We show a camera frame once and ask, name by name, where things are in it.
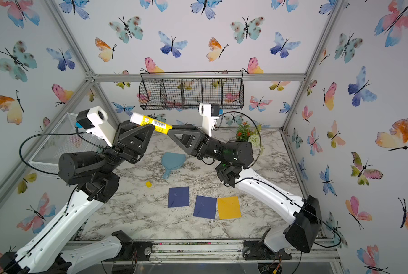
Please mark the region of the yellow glue stick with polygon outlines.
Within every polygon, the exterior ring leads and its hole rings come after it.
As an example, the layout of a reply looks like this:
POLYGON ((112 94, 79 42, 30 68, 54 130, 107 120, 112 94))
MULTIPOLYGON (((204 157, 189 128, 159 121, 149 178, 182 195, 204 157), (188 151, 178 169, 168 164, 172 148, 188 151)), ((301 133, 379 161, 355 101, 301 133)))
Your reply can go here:
POLYGON ((133 113, 132 116, 130 117, 130 121, 139 126, 145 126, 150 124, 155 127, 155 131, 158 131, 166 135, 173 128, 172 125, 166 124, 149 116, 145 116, 138 113, 133 113))

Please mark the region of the yellow envelope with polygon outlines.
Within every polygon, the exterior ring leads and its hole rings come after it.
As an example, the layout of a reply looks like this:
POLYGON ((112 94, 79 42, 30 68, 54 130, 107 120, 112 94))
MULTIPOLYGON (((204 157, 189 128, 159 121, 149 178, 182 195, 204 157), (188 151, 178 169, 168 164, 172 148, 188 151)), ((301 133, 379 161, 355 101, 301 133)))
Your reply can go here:
POLYGON ((218 198, 219 218, 221 220, 238 219, 242 217, 237 196, 218 198))

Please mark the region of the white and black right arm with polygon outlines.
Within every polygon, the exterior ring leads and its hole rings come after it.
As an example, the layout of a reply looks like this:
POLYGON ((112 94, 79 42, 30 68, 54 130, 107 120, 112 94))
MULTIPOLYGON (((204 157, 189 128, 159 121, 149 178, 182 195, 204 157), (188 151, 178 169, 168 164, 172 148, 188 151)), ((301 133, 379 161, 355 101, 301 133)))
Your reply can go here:
POLYGON ((285 220, 285 225, 270 229, 264 237, 271 251, 288 247, 311 251, 321 227, 319 201, 285 191, 255 172, 250 167, 254 161, 251 143, 221 142, 194 126, 180 126, 167 134, 187 155, 218 161, 215 171, 221 182, 252 195, 285 220))

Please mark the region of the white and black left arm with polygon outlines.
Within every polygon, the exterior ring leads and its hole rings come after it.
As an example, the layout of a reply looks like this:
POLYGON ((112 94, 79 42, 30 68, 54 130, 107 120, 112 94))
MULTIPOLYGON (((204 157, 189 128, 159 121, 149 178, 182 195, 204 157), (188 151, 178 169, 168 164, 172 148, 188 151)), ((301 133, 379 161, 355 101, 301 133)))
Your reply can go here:
POLYGON ((123 231, 75 251, 64 246, 88 218, 115 194, 120 177, 114 170, 124 161, 137 163, 146 152, 155 130, 123 122, 110 130, 113 141, 99 154, 95 151, 67 153, 59 159, 59 177, 74 190, 54 218, 24 247, 0 257, 2 274, 73 274, 104 260, 136 260, 133 240, 123 231))

